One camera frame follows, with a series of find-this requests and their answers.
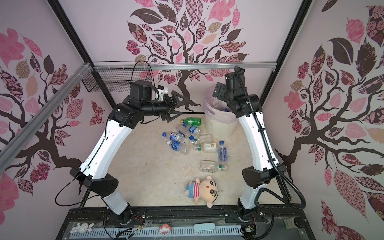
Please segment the white bin pink liner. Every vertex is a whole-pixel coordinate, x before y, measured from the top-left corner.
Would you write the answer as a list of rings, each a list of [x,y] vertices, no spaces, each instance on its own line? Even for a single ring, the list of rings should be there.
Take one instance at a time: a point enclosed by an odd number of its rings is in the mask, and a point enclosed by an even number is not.
[[[214,89],[214,86],[207,88],[204,95],[203,109],[206,117],[206,130],[216,139],[225,140],[234,133],[239,120],[226,102],[212,96]]]

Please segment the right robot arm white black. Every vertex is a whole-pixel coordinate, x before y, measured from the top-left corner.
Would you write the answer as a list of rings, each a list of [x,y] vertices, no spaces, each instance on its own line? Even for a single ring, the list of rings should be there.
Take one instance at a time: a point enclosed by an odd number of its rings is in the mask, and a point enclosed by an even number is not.
[[[247,187],[238,200],[240,219],[249,220],[258,212],[258,198],[262,189],[278,176],[274,165],[285,170],[271,151],[262,105],[257,95],[248,94],[245,86],[245,69],[235,66],[234,71],[225,74],[225,83],[217,83],[212,97],[225,102],[243,127],[252,153],[253,165],[242,170]]]

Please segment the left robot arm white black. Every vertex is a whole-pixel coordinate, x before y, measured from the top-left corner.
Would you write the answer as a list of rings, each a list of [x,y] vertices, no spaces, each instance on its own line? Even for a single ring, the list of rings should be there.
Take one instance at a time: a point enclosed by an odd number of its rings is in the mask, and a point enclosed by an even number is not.
[[[107,119],[105,130],[88,158],[71,175],[99,195],[119,224],[128,224],[132,218],[131,206],[117,187],[118,179],[108,169],[126,137],[145,116],[158,116],[168,123],[181,115],[176,108],[189,101],[175,91],[168,93],[163,86],[155,87],[147,81],[130,83],[130,94],[117,104]]]

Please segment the Pocari Sweat blue bottle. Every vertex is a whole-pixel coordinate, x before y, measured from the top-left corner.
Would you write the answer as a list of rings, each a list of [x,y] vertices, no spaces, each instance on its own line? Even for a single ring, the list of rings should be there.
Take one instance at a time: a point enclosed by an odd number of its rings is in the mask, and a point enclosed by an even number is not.
[[[183,126],[190,132],[192,133],[194,136],[200,136],[202,131],[200,128],[196,127],[196,126],[193,126],[191,124],[186,124],[184,123]]]

